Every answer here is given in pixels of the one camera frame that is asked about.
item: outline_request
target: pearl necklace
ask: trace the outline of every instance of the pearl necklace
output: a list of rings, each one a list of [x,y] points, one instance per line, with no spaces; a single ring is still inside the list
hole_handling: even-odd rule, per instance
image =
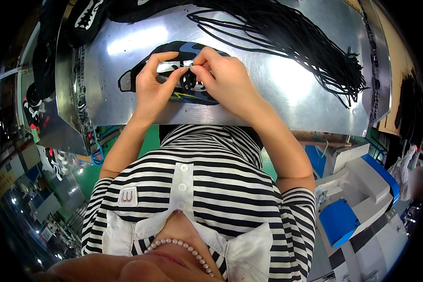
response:
[[[197,251],[195,251],[192,246],[190,246],[188,243],[184,243],[182,240],[177,240],[177,239],[171,240],[170,238],[156,240],[150,246],[147,247],[147,250],[145,250],[144,253],[147,254],[148,252],[153,251],[157,246],[159,246],[161,244],[166,244],[166,243],[172,243],[174,245],[179,245],[179,246],[182,246],[185,249],[187,249],[189,252],[191,252],[191,254],[193,256],[196,257],[196,259],[199,261],[199,263],[202,264],[202,267],[205,269],[206,273],[208,273],[211,277],[215,276],[212,273],[210,266],[205,262],[205,260],[202,258],[202,256],[199,253],[197,253]]]

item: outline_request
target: lips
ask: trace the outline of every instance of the lips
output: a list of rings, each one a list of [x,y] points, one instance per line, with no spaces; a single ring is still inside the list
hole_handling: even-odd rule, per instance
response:
[[[175,256],[173,254],[162,252],[162,251],[151,251],[148,253],[148,255],[156,255],[159,257],[167,258],[175,262],[176,264],[183,266],[184,268],[189,270],[189,267],[186,265],[186,263],[183,260],[181,260],[178,256]]]

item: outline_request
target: hand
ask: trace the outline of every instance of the hand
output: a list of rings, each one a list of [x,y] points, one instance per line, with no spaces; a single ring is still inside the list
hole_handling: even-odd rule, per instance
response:
[[[223,57],[213,48],[204,47],[193,64],[191,71],[196,74],[197,81],[202,81],[207,92],[249,124],[255,110],[269,107],[255,90],[246,67],[239,59]]]
[[[178,55],[178,52],[152,54],[147,64],[136,76],[136,110],[134,116],[139,122],[147,123],[147,125],[154,122],[168,102],[175,85],[181,76],[186,73],[186,68],[179,68],[173,71],[163,84],[156,80],[158,64],[174,59]]]

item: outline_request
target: woman's right hand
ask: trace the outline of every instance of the woman's right hand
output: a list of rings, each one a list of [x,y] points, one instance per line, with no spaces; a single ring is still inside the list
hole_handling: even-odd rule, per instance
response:
[[[207,92],[249,124],[255,111],[271,108],[255,90],[239,59],[223,57],[213,48],[204,47],[193,64],[191,71],[196,74],[197,81],[202,81]]]

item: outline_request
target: woman's left hand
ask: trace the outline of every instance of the woman's left hand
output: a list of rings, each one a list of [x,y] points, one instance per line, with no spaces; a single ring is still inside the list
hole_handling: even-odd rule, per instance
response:
[[[160,62],[174,59],[178,52],[152,54],[147,64],[136,76],[136,111],[135,118],[139,122],[151,125],[169,100],[174,87],[186,68],[179,68],[171,73],[163,84],[157,82],[157,67]]]

